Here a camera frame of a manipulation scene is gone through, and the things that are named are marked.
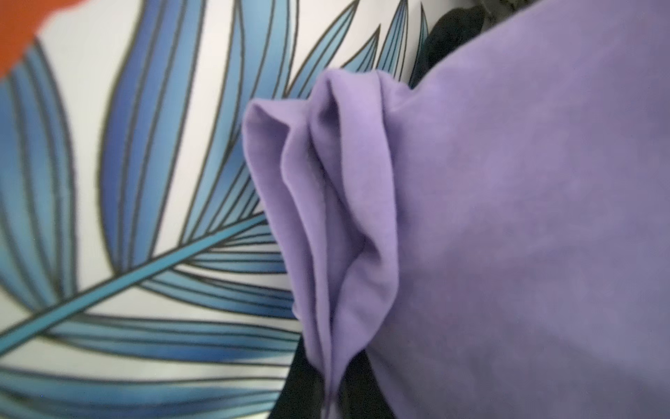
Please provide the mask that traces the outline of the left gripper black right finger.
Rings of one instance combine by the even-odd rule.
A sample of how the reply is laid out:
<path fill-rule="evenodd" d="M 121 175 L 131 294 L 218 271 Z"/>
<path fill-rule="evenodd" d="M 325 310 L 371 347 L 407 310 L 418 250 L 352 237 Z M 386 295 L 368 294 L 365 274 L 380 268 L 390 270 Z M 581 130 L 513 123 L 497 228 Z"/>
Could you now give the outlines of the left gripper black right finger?
<path fill-rule="evenodd" d="M 365 350 L 352 358 L 340 384 L 338 407 L 345 419 L 394 419 Z"/>

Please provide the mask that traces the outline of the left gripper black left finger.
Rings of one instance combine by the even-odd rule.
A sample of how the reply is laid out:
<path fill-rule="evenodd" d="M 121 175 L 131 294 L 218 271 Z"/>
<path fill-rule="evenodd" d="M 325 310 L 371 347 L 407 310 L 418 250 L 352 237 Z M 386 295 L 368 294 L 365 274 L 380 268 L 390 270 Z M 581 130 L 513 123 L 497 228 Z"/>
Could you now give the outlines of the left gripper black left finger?
<path fill-rule="evenodd" d="M 301 337 L 284 387 L 268 419 L 320 419 L 324 395 L 323 377 L 307 359 Z"/>

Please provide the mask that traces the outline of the purple t-shirt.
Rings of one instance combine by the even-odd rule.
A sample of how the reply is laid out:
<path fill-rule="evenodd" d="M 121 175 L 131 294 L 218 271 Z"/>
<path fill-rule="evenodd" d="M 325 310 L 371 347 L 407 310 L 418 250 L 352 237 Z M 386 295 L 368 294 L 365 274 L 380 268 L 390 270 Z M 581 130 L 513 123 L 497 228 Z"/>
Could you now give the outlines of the purple t-shirt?
<path fill-rule="evenodd" d="M 321 418 L 669 415 L 669 4 L 540 1 L 415 88 L 329 70 L 244 155 Z"/>

